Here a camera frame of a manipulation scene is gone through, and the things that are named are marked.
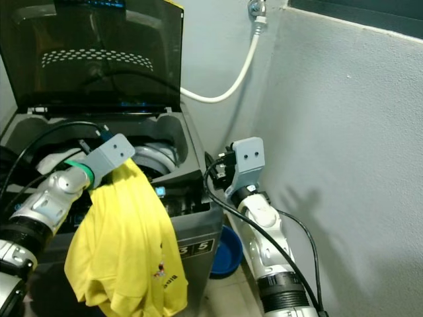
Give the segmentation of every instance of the blue bowl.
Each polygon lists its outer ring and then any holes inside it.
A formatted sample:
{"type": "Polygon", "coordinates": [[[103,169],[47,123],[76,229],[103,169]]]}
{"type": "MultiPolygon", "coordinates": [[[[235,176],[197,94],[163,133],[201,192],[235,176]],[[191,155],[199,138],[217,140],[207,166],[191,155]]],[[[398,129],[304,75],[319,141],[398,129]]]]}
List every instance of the blue bowl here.
{"type": "Polygon", "coordinates": [[[223,279],[230,276],[239,267],[242,259],[243,245],[241,240],[231,228],[223,226],[210,278],[223,279]]]}

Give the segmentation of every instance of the white hose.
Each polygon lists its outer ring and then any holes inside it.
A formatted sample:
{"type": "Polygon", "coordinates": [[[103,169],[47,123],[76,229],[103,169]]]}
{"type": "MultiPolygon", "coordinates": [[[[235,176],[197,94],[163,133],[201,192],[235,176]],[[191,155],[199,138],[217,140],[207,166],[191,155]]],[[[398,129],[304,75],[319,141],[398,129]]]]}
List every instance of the white hose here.
{"type": "Polygon", "coordinates": [[[252,58],[254,57],[254,53],[257,48],[258,38],[260,37],[261,31],[262,31],[262,25],[266,24],[266,19],[264,18],[263,21],[256,20],[256,22],[258,22],[257,27],[254,32],[254,36],[252,37],[250,50],[249,50],[249,53],[247,54],[247,58],[245,59],[244,66],[241,69],[241,72],[239,73],[237,80],[233,83],[232,87],[229,88],[227,92],[225,92],[224,94],[218,97],[203,97],[203,96],[194,94],[193,92],[190,92],[189,90],[186,90],[185,88],[181,87],[180,93],[191,99],[204,102],[206,104],[215,104],[217,102],[221,102],[227,99],[228,97],[230,97],[238,89],[239,85],[243,82],[245,75],[247,74],[247,71],[250,68],[252,58]]]}

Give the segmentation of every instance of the floor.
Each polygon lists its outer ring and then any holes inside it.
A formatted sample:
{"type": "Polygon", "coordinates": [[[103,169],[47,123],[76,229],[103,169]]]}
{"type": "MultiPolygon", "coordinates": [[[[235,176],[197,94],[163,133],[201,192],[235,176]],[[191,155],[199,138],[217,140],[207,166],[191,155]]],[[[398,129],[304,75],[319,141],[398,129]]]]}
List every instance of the floor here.
{"type": "Polygon", "coordinates": [[[243,264],[230,277],[208,281],[199,317],[262,317],[258,302],[249,270],[243,264]]]}

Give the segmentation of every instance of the robotic arm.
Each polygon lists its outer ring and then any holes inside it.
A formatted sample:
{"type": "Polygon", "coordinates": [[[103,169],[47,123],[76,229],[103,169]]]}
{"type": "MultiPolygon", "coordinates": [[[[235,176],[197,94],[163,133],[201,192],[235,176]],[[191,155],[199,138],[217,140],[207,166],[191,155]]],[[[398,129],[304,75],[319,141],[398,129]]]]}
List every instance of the robotic arm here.
{"type": "Polygon", "coordinates": [[[96,188],[102,178],[135,154],[117,134],[91,152],[84,161],[55,172],[42,182],[0,231],[0,316],[18,316],[26,294],[25,282],[38,257],[56,235],[72,203],[83,190],[96,188]]]}
{"type": "MultiPolygon", "coordinates": [[[[227,150],[228,153],[220,155],[223,162],[224,157],[232,156],[227,159],[229,164],[220,166],[225,171],[210,173],[215,188],[224,189],[226,200],[269,234],[293,260],[279,213],[257,190],[258,177],[264,168],[262,139],[243,139],[234,142],[227,150]]],[[[265,317],[327,316],[326,312],[318,313],[309,305],[303,284],[276,247],[256,229],[251,230],[253,238],[240,238],[248,248],[265,317]]]]}

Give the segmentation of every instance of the black cable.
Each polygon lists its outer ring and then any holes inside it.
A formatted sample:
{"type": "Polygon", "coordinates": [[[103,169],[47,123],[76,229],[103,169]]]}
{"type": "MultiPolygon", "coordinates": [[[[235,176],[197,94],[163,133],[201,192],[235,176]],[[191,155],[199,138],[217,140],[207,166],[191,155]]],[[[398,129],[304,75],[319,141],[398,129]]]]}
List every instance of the black cable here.
{"type": "Polygon", "coordinates": [[[217,165],[223,164],[223,160],[219,159],[213,162],[204,173],[204,179],[203,179],[203,187],[206,191],[207,195],[213,200],[215,203],[217,203],[220,207],[226,209],[228,212],[233,214],[234,216],[242,219],[244,222],[248,223],[251,227],[256,229],[264,238],[269,240],[270,243],[273,244],[273,246],[281,253],[281,255],[285,258],[286,262],[292,267],[294,272],[297,274],[299,280],[302,282],[305,290],[310,296],[310,300],[313,304],[313,306],[316,308],[317,311],[320,311],[319,303],[316,300],[316,296],[313,293],[313,290],[310,287],[310,284],[307,282],[305,276],[302,274],[301,270],[297,267],[295,262],[291,259],[291,257],[285,252],[285,250],[265,231],[262,227],[260,227],[258,224],[256,224],[254,221],[249,219],[248,217],[242,215],[239,213],[236,209],[232,208],[231,206],[227,205],[223,201],[221,201],[215,194],[212,193],[212,191],[209,189],[208,186],[208,178],[210,176],[210,172],[213,168],[215,168],[217,165]]]}
{"type": "Polygon", "coordinates": [[[79,154],[79,153],[81,153],[82,151],[77,151],[77,152],[74,152],[74,153],[72,153],[72,154],[70,154],[70,155],[67,155],[63,160],[61,160],[60,162],[58,162],[57,164],[56,164],[56,166],[50,171],[50,172],[48,172],[48,173],[46,173],[46,174],[44,174],[44,175],[41,175],[41,176],[39,176],[39,177],[37,177],[36,179],[34,179],[34,180],[32,180],[31,182],[29,182],[28,183],[28,185],[26,185],[23,189],[21,189],[20,190],[20,192],[19,193],[17,193],[16,194],[16,196],[14,197],[14,198],[12,198],[12,200],[10,200],[10,202],[7,204],[7,206],[6,206],[6,208],[4,208],[4,213],[6,213],[8,210],[9,210],[9,208],[11,208],[14,204],[15,204],[15,202],[18,200],[18,198],[24,193],[24,192],[26,192],[27,191],[27,189],[28,188],[30,188],[32,185],[34,185],[34,184],[36,184],[37,182],[39,182],[40,180],[43,180],[43,179],[45,179],[45,178],[47,178],[48,176],[50,176],[51,174],[53,174],[54,172],[57,172],[57,170],[56,170],[56,167],[57,166],[59,166],[61,163],[63,163],[63,162],[65,162],[67,159],[69,159],[69,158],[71,158],[72,156],[74,156],[74,155],[76,155],[76,154],[79,154]]]}
{"type": "Polygon", "coordinates": [[[322,287],[321,287],[321,282],[320,282],[319,256],[317,255],[317,247],[316,247],[315,240],[313,239],[313,236],[311,235],[309,229],[304,225],[304,223],[301,220],[299,220],[297,217],[291,215],[290,213],[286,213],[285,211],[281,211],[281,210],[277,210],[277,211],[281,215],[295,221],[304,230],[305,234],[307,235],[307,237],[310,241],[311,248],[313,249],[313,260],[314,260],[314,263],[315,263],[317,302],[319,303],[320,311],[322,312],[325,309],[323,307],[322,287]]]}
{"type": "Polygon", "coordinates": [[[1,192],[0,192],[0,203],[1,200],[3,199],[3,196],[6,192],[7,186],[9,185],[9,181],[11,179],[12,173],[15,170],[15,168],[18,166],[19,161],[22,159],[23,156],[25,156],[25,154],[37,143],[39,142],[39,140],[43,139],[44,137],[46,137],[47,135],[52,134],[53,132],[59,130],[59,129],[63,129],[65,127],[69,127],[69,126],[73,126],[73,125],[88,125],[88,126],[92,126],[95,127],[97,129],[101,129],[97,124],[93,123],[93,122],[88,122],[88,121],[72,121],[72,122],[64,122],[61,123],[59,125],[56,125],[52,128],[50,128],[49,130],[41,133],[38,137],[36,137],[25,149],[23,149],[23,151],[20,153],[20,155],[18,156],[18,158],[16,159],[15,163],[12,165],[6,179],[5,179],[5,183],[3,184],[3,187],[1,188],[1,192]]]}

